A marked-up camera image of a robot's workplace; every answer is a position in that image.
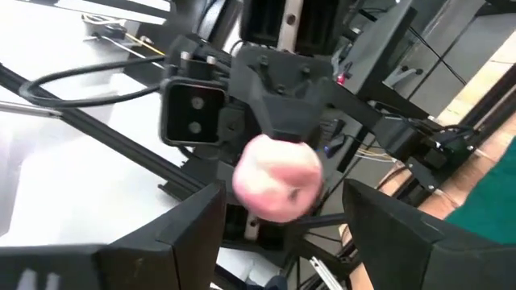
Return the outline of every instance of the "bolt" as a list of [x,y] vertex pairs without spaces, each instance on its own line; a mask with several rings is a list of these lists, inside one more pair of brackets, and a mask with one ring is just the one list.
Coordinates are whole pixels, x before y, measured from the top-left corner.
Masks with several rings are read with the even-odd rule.
[[260,62],[261,66],[268,66],[268,58],[267,56],[260,56],[258,57],[258,61]]
[[194,133],[194,134],[199,134],[201,133],[201,124],[199,124],[198,122],[191,122],[189,125],[188,125],[188,129],[190,132]]
[[204,100],[201,97],[192,97],[192,107],[196,110],[202,109]]
[[283,94],[285,93],[285,86],[284,85],[278,85],[276,87],[276,91],[279,93],[279,94]]
[[287,24],[289,24],[290,26],[293,26],[293,24],[296,23],[296,15],[288,14],[286,20],[287,20]]
[[213,56],[208,56],[208,57],[206,58],[206,62],[207,62],[208,64],[216,64],[216,63],[217,63],[217,59],[216,59],[216,58],[214,58]]
[[301,70],[304,74],[309,74],[310,73],[310,68],[308,66],[304,66]]
[[188,52],[181,52],[181,59],[182,60],[190,60],[192,56]]

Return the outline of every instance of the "metal rod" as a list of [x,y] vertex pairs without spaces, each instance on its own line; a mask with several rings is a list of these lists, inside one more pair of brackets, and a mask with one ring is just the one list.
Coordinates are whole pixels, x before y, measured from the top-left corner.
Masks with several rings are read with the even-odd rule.
[[312,259],[312,257],[318,257],[339,280],[346,278],[353,271],[346,263],[341,263],[339,258],[304,238],[296,242],[293,250],[296,254],[308,260]]
[[57,110],[18,104],[10,101],[0,101],[0,111],[43,118],[59,118],[61,116],[61,112]]

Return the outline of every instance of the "black metal frame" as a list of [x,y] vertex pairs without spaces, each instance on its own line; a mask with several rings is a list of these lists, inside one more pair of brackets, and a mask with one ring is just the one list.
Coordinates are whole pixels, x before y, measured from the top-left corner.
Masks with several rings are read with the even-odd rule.
[[[479,128],[479,134],[471,139],[474,147],[479,147],[488,137],[490,137],[500,126],[506,122],[516,112],[516,90],[514,80],[516,79],[516,64],[513,64],[509,71],[497,81],[497,83],[487,92],[485,96],[468,112],[461,120],[460,125]],[[420,206],[432,192],[421,186],[421,183],[414,177],[406,180],[393,194],[393,198],[405,202],[414,207]],[[355,253],[356,248],[352,241],[344,245],[337,256],[348,261],[348,266],[353,270],[361,263],[360,257]],[[307,290],[315,290],[321,280],[310,283]]]
[[[29,2],[47,5],[47,6],[54,6],[56,4],[56,1],[45,1],[45,0],[32,0]],[[91,2],[99,3],[100,0],[95,0]],[[113,3],[120,3],[120,2],[127,2],[132,4],[137,4],[129,1],[123,1],[123,0],[117,0]],[[19,93],[19,87],[22,83],[26,82],[27,80],[21,77],[20,75],[16,74],[15,72],[10,71],[8,68],[4,67],[0,64],[0,85],[6,87],[8,90],[10,90],[12,93],[18,94]],[[38,95],[51,98],[51,99],[58,99],[58,97],[54,96],[53,94],[49,93],[48,91],[38,88],[35,91]],[[386,103],[391,103],[392,100],[387,99],[385,101]],[[507,102],[510,102],[509,105],[504,106],[501,108],[504,114],[498,114],[497,117],[493,117],[493,119],[490,119],[489,121],[494,124],[492,126],[487,126],[486,128],[489,128],[488,130],[484,130],[485,132],[483,134],[484,137],[487,138],[489,132],[492,133],[495,131],[497,126],[500,125],[501,122],[504,122],[506,120],[507,115],[511,115],[511,108],[512,113],[514,112],[514,97],[509,98]],[[408,106],[403,109],[403,111],[412,112],[415,115],[419,116],[421,112],[419,111],[412,111],[413,107]],[[476,114],[483,114],[484,111],[482,110],[484,108],[480,108],[479,112],[474,112],[475,116]],[[89,116],[88,114],[82,112],[78,109],[66,109],[62,110],[62,116],[60,117],[64,122],[69,124],[70,126],[73,126],[74,128],[80,130],[84,134],[87,134],[97,141],[107,145],[108,147],[114,149],[118,153],[126,156],[128,159],[132,160],[133,162],[139,164],[140,166],[146,168],[147,170],[157,174],[158,176],[168,180],[173,181],[175,186],[179,188],[174,189],[174,193],[184,193],[185,197],[189,197],[190,195],[198,192],[199,190],[203,189],[206,185],[203,184],[201,181],[196,180],[192,176],[185,174],[180,168],[175,166],[174,164],[171,164],[166,159],[163,159],[162,157],[158,156],[157,154],[149,151],[147,148],[140,146],[138,143],[135,143],[134,141],[130,140],[124,135],[121,135],[119,132],[109,128],[107,125],[103,124],[102,122],[99,122],[95,118]],[[359,133],[359,136],[362,138],[365,137],[365,133],[367,131],[363,130]],[[358,149],[359,144],[355,143],[356,145],[354,147],[351,147],[351,150],[349,150],[353,155]],[[400,188],[399,193],[396,193],[395,196],[399,199],[408,198],[410,195],[410,192],[413,192],[415,189],[417,189],[418,183],[417,181],[411,181],[404,186]],[[419,196],[427,197],[429,193],[425,193],[423,190],[422,192],[418,193]],[[336,225],[336,224],[342,224],[345,223],[344,216],[342,214],[338,214],[335,216],[325,216],[325,217],[312,217],[311,220],[308,221],[310,226],[304,226],[303,222],[306,222],[308,220],[301,220],[297,221],[292,225],[289,225],[289,229],[294,232],[294,234],[291,235],[292,238],[300,238],[301,241],[295,243],[295,246],[292,248],[291,254],[297,254],[298,256],[302,256],[305,258],[311,258],[313,256],[317,256],[321,258],[324,263],[328,266],[328,268],[338,275],[340,279],[345,279],[351,271],[360,264],[360,260],[357,256],[351,256],[353,250],[353,245],[346,245],[342,251],[343,255],[346,256],[338,256],[335,257],[334,255],[326,252],[325,250],[313,245],[312,243],[304,240],[302,238],[302,234],[308,229],[308,228],[314,228],[319,227],[322,225]],[[242,289],[245,287],[245,283],[232,275],[230,272],[226,271],[220,266],[217,266],[215,268],[215,275],[214,275],[214,283],[217,284],[219,287],[231,290],[231,289]]]

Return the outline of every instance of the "table surface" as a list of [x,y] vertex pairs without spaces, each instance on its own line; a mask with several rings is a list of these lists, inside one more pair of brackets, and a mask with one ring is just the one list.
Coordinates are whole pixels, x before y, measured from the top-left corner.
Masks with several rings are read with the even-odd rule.
[[[85,25],[74,11],[17,1],[2,2],[0,7],[0,31],[12,41],[0,47],[0,61],[28,79],[127,58],[126,52],[108,43],[84,42]],[[25,25],[27,19],[36,25]],[[110,81],[113,73],[71,77],[44,87],[64,99],[142,89],[124,75]],[[26,103],[3,88],[0,99]],[[185,157],[159,140],[159,108],[159,95],[152,94],[84,111],[181,165]],[[0,124],[0,247],[109,243],[177,203],[157,188],[165,180],[62,121],[0,113]],[[10,230],[2,235],[2,222],[10,218],[3,209],[13,204]],[[218,264],[241,279],[252,267],[250,277],[258,284],[278,270],[259,255],[230,249],[221,249]]]
[[[516,31],[493,54],[488,62],[470,80],[464,89],[444,109],[437,121],[442,125],[457,124],[481,100],[491,87],[516,63]],[[442,187],[443,195],[432,195],[424,201],[419,209],[437,218],[444,219],[448,214],[462,205],[476,183],[503,156],[510,141],[516,135],[516,114],[497,130],[477,152],[448,180]],[[392,195],[410,177],[409,172],[393,178],[381,189]],[[351,239],[345,225],[341,226],[343,242]],[[373,289],[363,264],[350,275],[353,289]]]

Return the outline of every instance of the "wire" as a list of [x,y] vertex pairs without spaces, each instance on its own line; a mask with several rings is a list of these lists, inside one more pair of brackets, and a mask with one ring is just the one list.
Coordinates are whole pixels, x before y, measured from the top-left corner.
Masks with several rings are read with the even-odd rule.
[[154,48],[152,45],[148,45],[147,43],[145,43],[144,41],[140,40],[140,39],[137,39],[136,37],[134,37],[133,35],[129,34],[129,33],[126,33],[126,37],[131,39],[132,41],[138,43],[138,44],[141,44],[143,46],[145,46],[146,48],[152,50],[153,52],[159,54],[160,56],[164,56],[165,53],[160,51],[159,49],[157,48]]
[[[357,138],[355,138],[355,137],[353,137],[353,136],[351,136],[351,135],[348,135],[348,134],[338,134],[338,135],[336,135],[333,139],[337,139],[338,137],[350,138],[350,139],[355,140],[355,142],[358,142],[358,143],[361,143],[362,145],[365,145],[365,144],[364,144],[364,141],[362,141],[362,140],[360,140],[360,139],[357,139]],[[382,148],[382,147],[380,147],[380,146],[369,146],[369,147],[368,147],[368,149],[369,149],[369,148],[383,149],[383,148]]]
[[340,244],[342,243],[342,241],[337,238],[330,238],[330,237],[324,236],[322,234],[316,234],[316,233],[312,233],[312,232],[307,232],[306,234],[313,235],[314,237],[318,237],[318,238],[323,238],[327,241],[338,242]]
[[390,174],[388,174],[378,185],[377,185],[377,189],[380,190],[381,188],[383,188],[386,184],[388,184],[391,180],[394,179],[394,177],[402,174],[402,172],[404,172],[406,169],[408,169],[407,166],[402,166],[400,168],[397,168],[395,170],[393,170]]
[[[138,56],[139,58],[142,58],[142,59],[147,58],[146,56],[144,56],[144,55],[142,55],[142,54],[139,54],[138,52],[135,52],[135,51],[133,51],[133,50],[132,50],[132,49],[130,49],[130,48],[126,48],[126,47],[124,47],[122,44],[120,44],[120,43],[118,43],[118,42],[116,42],[116,41],[112,40],[112,39],[111,39],[111,38],[109,38],[109,37],[101,36],[101,38],[102,38],[102,39],[105,39],[105,40],[107,40],[107,41],[109,41],[109,42],[111,42],[112,44],[114,44],[114,45],[115,45],[115,46],[117,46],[118,48],[121,48],[121,49],[123,49],[124,51],[131,53],[132,55]],[[153,62],[152,64],[154,64],[154,65],[155,65],[156,67],[158,67],[158,68],[164,69],[164,67],[163,67],[161,64],[158,64],[158,63],[155,63],[155,62]]]
[[[93,20],[92,18],[97,18],[97,19],[107,19],[107,20]],[[107,25],[107,24],[122,24],[125,20],[123,19],[114,19],[114,18],[111,18],[111,17],[105,17],[105,16],[95,16],[95,15],[90,15],[90,14],[83,14],[82,15],[82,20],[86,23],[90,23],[90,24],[94,24],[94,25]],[[149,45],[147,44],[146,42],[142,41],[141,39],[138,39],[136,38],[135,36],[133,36],[132,34],[130,33],[127,33],[126,32],[126,37],[134,42],[136,42],[137,44],[140,44],[142,46],[145,46],[146,48],[152,50],[153,52],[161,55],[161,56],[164,56],[165,53],[160,51],[159,49],[157,48],[154,48],[152,45]]]
[[[366,150],[371,148],[372,147],[372,144],[375,142],[376,139],[373,139],[371,141],[371,143],[369,143],[367,146],[366,146]],[[321,209],[324,204],[326,203],[326,201],[330,198],[330,196],[337,190],[337,188],[344,182],[344,180],[346,179],[346,177],[349,176],[349,174],[352,172],[353,168],[355,168],[355,166],[360,162],[360,158],[357,158],[355,160],[355,162],[353,162],[353,164],[346,170],[346,172],[342,175],[342,177],[340,177],[339,181],[337,181],[337,183],[333,186],[333,188],[328,191],[324,197],[322,197],[321,201],[319,202],[318,206],[316,207],[316,210],[319,210]]]
[[450,71],[451,74],[453,74],[457,80],[459,80],[462,85],[466,85],[467,82],[464,80],[464,78],[462,78],[456,71],[455,69],[453,69],[444,59],[443,57],[437,53],[435,51],[434,48],[432,48],[432,46],[430,44],[428,44],[428,42],[415,30],[413,29],[412,27],[409,27],[409,31],[412,32],[412,34],[414,34],[414,36],[416,38],[419,39],[419,41],[421,41],[422,44],[424,44],[428,49],[430,49],[438,58],[439,58],[439,61],[442,62],[444,64],[444,66]]
[[210,157],[199,156],[199,155],[191,152],[190,150],[188,150],[188,148],[186,148],[185,146],[182,146],[182,145],[177,146],[177,148],[179,149],[181,154],[184,155],[188,159],[194,158],[194,159],[206,160],[206,161],[213,161],[213,160],[219,159],[218,155],[214,155],[214,156],[210,156]]
[[154,93],[160,90],[159,85],[154,85],[149,88],[142,89],[138,92],[125,94],[122,96],[110,96],[110,97],[93,97],[89,99],[81,99],[81,100],[54,100],[46,97],[36,96],[32,91],[44,84],[47,84],[51,81],[56,81],[66,77],[78,76],[86,73],[95,73],[106,71],[115,68],[126,68],[128,66],[138,65],[138,64],[147,64],[152,62],[163,61],[164,56],[153,56],[148,57],[146,59],[138,59],[138,60],[126,60],[120,62],[114,62],[109,64],[96,64],[90,65],[83,68],[74,68],[70,70],[66,70],[63,72],[55,72],[49,74],[44,77],[40,77],[35,81],[28,81],[24,83],[20,89],[20,96],[25,98],[32,104],[38,106],[44,106],[49,108],[86,108],[92,106],[105,106],[112,105],[118,102],[125,102],[136,99],[138,97],[142,97],[148,95],[150,93]]
[[355,154],[355,157],[358,157],[358,158],[361,158],[361,159],[365,159],[365,160],[382,162],[382,163],[394,163],[394,162],[396,162],[395,159],[379,159],[379,158],[374,158],[374,157],[360,155],[360,154]]
[[387,153],[376,153],[376,152],[365,150],[365,149],[362,149],[362,148],[358,148],[358,152],[361,155],[366,155],[366,156],[370,156],[370,157],[383,157],[383,158],[389,158],[390,159],[390,157],[389,157],[389,155]]
[[236,49],[236,46],[239,44],[244,44],[244,41],[241,39],[236,40],[235,43],[231,46],[231,49],[229,50],[230,55],[233,55],[233,51]]

